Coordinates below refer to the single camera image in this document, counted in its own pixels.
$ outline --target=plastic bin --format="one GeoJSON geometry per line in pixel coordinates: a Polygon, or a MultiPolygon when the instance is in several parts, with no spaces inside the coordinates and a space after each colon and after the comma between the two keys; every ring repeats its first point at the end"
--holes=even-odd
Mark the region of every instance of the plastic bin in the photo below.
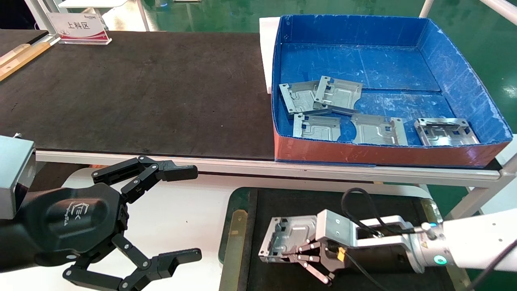
{"type": "Polygon", "coordinates": [[[272,67],[272,110],[277,161],[484,167],[512,132],[458,48],[430,19],[356,16],[282,16],[272,67]],[[293,137],[279,84],[321,76],[363,83],[355,109],[402,118],[408,146],[354,144],[350,116],[337,141],[293,137]],[[417,118],[465,118],[480,143],[425,147],[417,118]]]}

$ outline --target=black work table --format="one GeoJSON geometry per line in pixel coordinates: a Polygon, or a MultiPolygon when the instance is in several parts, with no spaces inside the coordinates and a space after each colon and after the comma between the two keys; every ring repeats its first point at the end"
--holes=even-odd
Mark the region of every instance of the black work table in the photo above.
{"type": "Polygon", "coordinates": [[[0,135],[38,150],[274,158],[259,34],[109,34],[56,44],[0,83],[0,135]]]}

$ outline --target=white sign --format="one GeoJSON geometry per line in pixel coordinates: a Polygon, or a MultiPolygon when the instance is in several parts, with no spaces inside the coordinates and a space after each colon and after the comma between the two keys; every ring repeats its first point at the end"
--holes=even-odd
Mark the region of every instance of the white sign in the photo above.
{"type": "Polygon", "coordinates": [[[47,15],[64,43],[107,45],[111,41],[98,14],[51,12],[47,15]]]}

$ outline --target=stamped metal plate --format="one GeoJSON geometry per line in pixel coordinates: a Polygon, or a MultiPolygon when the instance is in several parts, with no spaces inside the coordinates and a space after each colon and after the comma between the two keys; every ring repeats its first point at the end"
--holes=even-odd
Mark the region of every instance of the stamped metal plate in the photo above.
{"type": "Polygon", "coordinates": [[[361,91],[361,83],[322,76],[314,101],[330,106],[332,112],[352,115],[358,112],[354,110],[354,105],[361,99],[361,91]]]}
{"type": "Polygon", "coordinates": [[[336,141],[341,136],[340,118],[297,114],[293,136],[336,141]]]}
{"type": "Polygon", "coordinates": [[[296,113],[315,115],[331,113],[326,104],[314,101],[318,84],[318,81],[280,84],[280,92],[290,118],[296,113]]]}
{"type": "Polygon", "coordinates": [[[355,113],[352,123],[357,131],[354,143],[407,146],[406,131],[400,118],[355,113]]]}
{"type": "Polygon", "coordinates": [[[289,254],[316,232],[316,215],[273,217],[258,256],[265,263],[289,263],[289,254]]]}
{"type": "Polygon", "coordinates": [[[478,144],[474,131],[463,118],[419,118],[415,129],[424,146],[478,144]]]}

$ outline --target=white table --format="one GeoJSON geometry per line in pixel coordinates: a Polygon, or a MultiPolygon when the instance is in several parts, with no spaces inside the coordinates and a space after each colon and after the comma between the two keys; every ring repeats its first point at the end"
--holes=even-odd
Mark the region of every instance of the white table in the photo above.
{"type": "MultiPolygon", "coordinates": [[[[90,175],[94,170],[78,170],[63,186],[91,186],[90,175]]],[[[119,190],[125,183],[113,187],[119,190]]],[[[357,186],[374,194],[431,198],[429,193],[416,186],[200,175],[196,180],[160,182],[129,205],[129,229],[125,237],[147,257],[190,248],[200,248],[203,254],[201,261],[180,265],[172,278],[151,282],[146,291],[216,291],[222,270],[218,260],[219,243],[228,199],[235,189],[268,187],[343,192],[357,186]]],[[[85,291],[62,278],[67,267],[36,267],[3,273],[0,274],[0,289],[85,291]]],[[[134,270],[134,265],[121,252],[114,250],[101,262],[92,264],[89,270],[123,278],[134,270]]]]}
{"type": "MultiPolygon", "coordinates": [[[[97,8],[114,8],[124,5],[128,0],[65,0],[58,6],[60,8],[93,8],[96,13],[100,16],[97,8]]],[[[144,22],[145,31],[149,31],[149,24],[145,17],[144,7],[142,6],[141,0],[135,0],[138,4],[140,16],[144,22]]]]}

